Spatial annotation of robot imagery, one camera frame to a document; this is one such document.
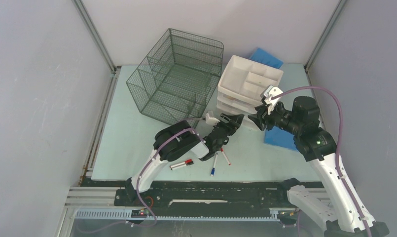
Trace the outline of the white plastic drawer organizer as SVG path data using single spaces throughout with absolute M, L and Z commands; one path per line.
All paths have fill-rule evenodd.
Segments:
M 284 72 L 240 56 L 233 55 L 217 86 L 217 108 L 225 114 L 244 114 L 242 126 L 258 127 L 248 118 L 261 105 L 261 94 L 270 85 L 278 86 Z

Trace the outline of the blue cap whiteboard marker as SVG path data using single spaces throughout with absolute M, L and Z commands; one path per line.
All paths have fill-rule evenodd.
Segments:
M 217 159 L 218 159 L 218 153 L 215 153 L 214 162 L 213 162 L 213 166 L 212 166 L 211 174 L 210 174 L 211 177 L 213 177 L 214 174 L 215 174 L 216 165 L 217 165 Z

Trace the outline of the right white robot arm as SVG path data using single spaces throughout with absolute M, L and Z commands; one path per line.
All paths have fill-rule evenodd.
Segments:
M 262 104 L 255 110 L 256 114 L 248 118 L 260 130 L 277 127 L 293 135 L 297 150 L 320 178 L 332 207 L 310 197 L 295 178 L 282 182 L 284 188 L 276 192 L 278 204 L 297 206 L 326 237 L 385 237 L 390 233 L 386 223 L 376 221 L 361 202 L 336 153 L 335 140 L 320 127 L 320 109 L 314 98 L 296 97 L 291 111 L 282 102 Z

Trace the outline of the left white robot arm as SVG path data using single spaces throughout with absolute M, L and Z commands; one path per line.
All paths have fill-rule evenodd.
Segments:
M 192 152 L 201 161 L 206 161 L 221 151 L 228 143 L 229 137 L 240 128 L 244 115 L 222 113 L 220 117 L 221 119 L 218 119 L 212 111 L 208 111 L 203 118 L 198 118 L 213 127 L 204 137 L 190 126 L 189 119 L 181 120 L 159 131 L 154 137 L 153 150 L 144 167 L 126 180 L 126 199 L 135 206 L 142 204 L 145 192 L 150 189 L 152 182 L 166 164 L 176 161 L 184 154 Z

